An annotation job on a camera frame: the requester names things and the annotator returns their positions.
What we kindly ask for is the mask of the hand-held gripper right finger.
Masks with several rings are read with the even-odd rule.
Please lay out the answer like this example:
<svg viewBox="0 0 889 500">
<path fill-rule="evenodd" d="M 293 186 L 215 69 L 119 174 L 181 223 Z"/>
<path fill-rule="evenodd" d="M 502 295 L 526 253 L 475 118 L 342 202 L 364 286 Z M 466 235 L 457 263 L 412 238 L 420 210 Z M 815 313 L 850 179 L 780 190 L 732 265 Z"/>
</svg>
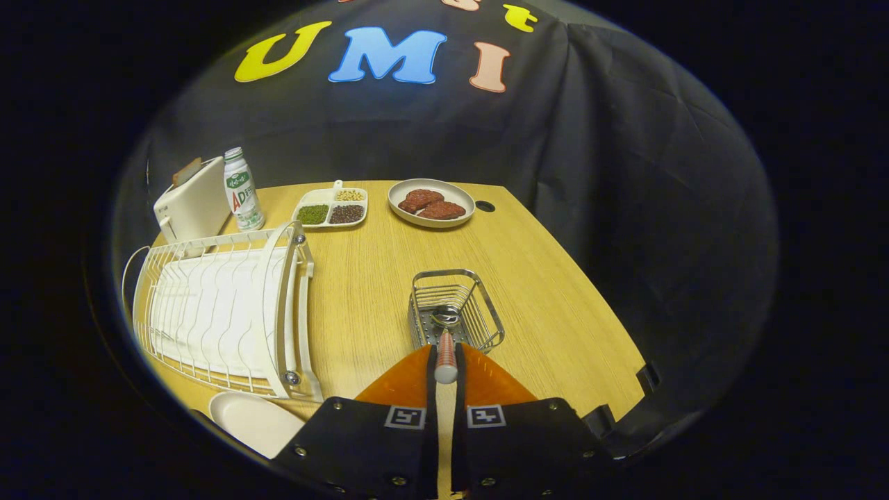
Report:
<svg viewBox="0 0 889 500">
<path fill-rule="evenodd" d="M 562 398 L 541 399 L 457 344 L 451 487 L 466 497 L 587 497 L 613 457 Z"/>
</svg>

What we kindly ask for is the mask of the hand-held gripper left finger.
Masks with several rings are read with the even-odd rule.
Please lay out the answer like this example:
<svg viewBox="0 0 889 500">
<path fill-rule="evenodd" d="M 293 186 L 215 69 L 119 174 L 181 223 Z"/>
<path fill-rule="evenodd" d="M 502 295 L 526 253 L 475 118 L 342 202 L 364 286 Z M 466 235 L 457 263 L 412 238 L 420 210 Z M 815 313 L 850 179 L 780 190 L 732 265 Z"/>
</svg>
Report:
<svg viewBox="0 0 889 500">
<path fill-rule="evenodd" d="M 315 497 L 436 497 L 435 358 L 423 346 L 355 398 L 327 399 L 271 465 Z"/>
</svg>

